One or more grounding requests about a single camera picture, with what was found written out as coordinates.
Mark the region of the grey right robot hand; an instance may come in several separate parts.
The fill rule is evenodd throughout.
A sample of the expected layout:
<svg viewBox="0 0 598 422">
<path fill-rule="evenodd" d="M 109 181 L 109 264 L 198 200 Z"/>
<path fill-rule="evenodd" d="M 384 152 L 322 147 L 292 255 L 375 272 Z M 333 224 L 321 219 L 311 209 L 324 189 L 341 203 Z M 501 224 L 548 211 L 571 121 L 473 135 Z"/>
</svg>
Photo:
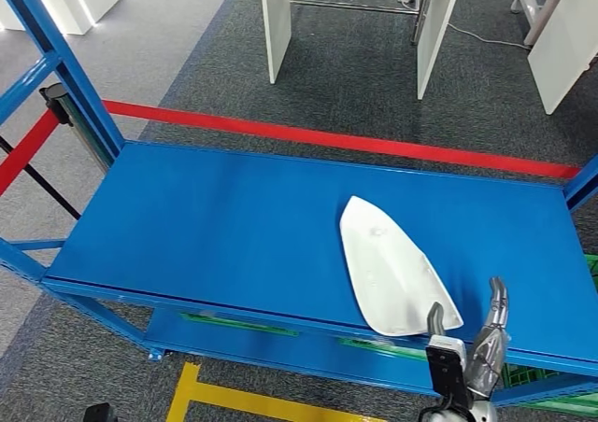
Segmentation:
<svg viewBox="0 0 598 422">
<path fill-rule="evenodd" d="M 445 333 L 441 304 L 434 302 L 427 316 L 430 338 L 426 354 L 433 389 L 453 407 L 471 409 L 475 401 L 488 401 L 504 364 L 509 341 L 507 289 L 498 276 L 489 284 L 490 308 L 470 348 Z"/>
</svg>

